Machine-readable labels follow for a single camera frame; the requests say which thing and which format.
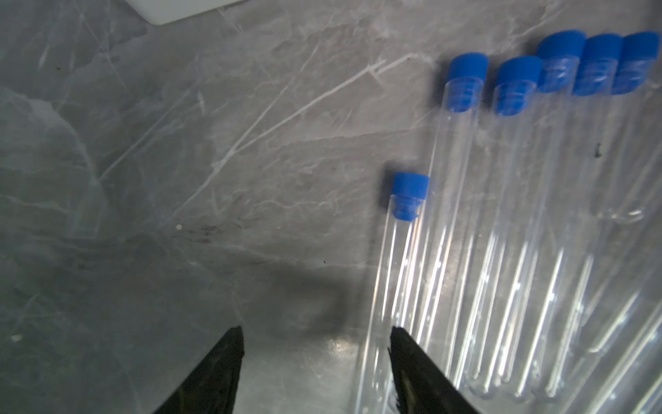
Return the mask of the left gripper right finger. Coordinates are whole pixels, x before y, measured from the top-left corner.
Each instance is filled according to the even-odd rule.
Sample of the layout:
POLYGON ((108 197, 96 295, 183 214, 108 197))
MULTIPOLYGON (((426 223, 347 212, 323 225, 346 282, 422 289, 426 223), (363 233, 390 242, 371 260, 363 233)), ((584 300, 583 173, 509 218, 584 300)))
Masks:
POLYGON ((408 331, 393 326, 389 355, 400 413, 477 414, 408 331))

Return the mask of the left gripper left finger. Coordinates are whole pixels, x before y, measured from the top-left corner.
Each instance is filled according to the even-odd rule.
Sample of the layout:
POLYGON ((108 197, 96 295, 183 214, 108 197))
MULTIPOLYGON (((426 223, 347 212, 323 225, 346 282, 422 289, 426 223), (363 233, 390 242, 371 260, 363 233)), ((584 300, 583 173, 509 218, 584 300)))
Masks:
POLYGON ((243 331, 233 327, 154 413, 232 413, 244 355, 243 331))

